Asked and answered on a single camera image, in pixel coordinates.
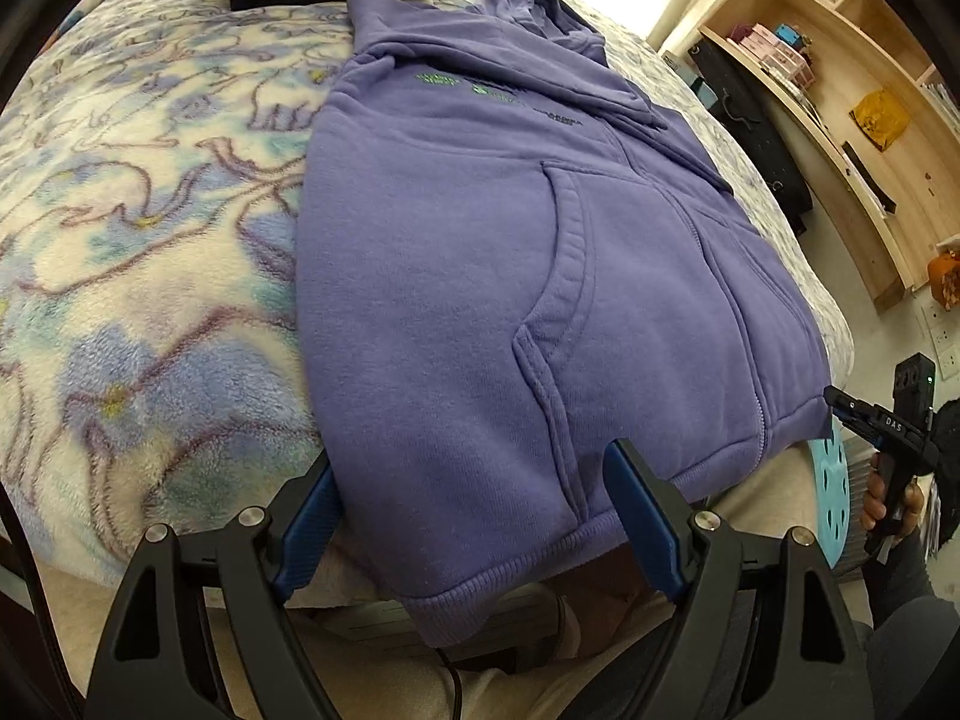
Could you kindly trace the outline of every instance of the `light blue plastic object with holes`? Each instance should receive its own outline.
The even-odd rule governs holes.
[[[817,482],[817,541],[830,568],[840,560],[850,526],[850,476],[840,429],[834,419],[829,439],[807,442]]]

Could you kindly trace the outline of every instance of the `bed sheet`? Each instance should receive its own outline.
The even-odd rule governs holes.
[[[455,7],[474,0],[435,0]],[[754,166],[640,39],[576,0],[611,66],[683,112],[816,317],[836,303]],[[0,479],[45,562],[113,584],[144,528],[217,527],[320,451],[294,322],[313,118],[352,33],[342,4],[108,0],[0,117]],[[307,605],[387,595],[349,528]]]

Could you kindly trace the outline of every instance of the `floor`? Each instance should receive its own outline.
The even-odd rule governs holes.
[[[929,290],[924,289],[912,298],[902,300],[878,316],[853,260],[824,209],[817,204],[803,220],[808,231],[800,236],[800,247],[837,301],[853,332],[856,362],[844,389],[863,400],[891,407],[896,364],[916,352],[923,352],[936,361],[933,340],[923,316],[925,305],[933,304]],[[960,338],[960,316],[950,317],[948,322],[951,327],[956,324],[956,336]],[[938,373],[935,406],[939,408],[947,400],[957,397],[960,397],[960,375],[944,381]],[[960,610],[960,536],[944,547],[937,559],[928,565],[928,570],[937,594],[952,599]],[[868,619],[864,613],[865,594],[853,586],[845,590],[845,597],[854,618]]]

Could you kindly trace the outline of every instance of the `ribbed hem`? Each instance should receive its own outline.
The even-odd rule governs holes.
[[[426,598],[397,595],[428,647],[449,647],[476,634],[500,596],[582,565],[627,541],[615,509],[590,519],[559,541],[488,568],[450,590]]]

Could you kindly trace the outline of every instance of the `black tool on desk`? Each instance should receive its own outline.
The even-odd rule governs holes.
[[[865,549],[881,562],[904,522],[904,490],[915,476],[933,473],[940,461],[940,450],[930,440],[935,373],[935,365],[923,354],[897,365],[892,411],[857,400],[835,386],[824,389],[834,415],[880,452],[877,472],[886,487],[887,515],[867,536]]]

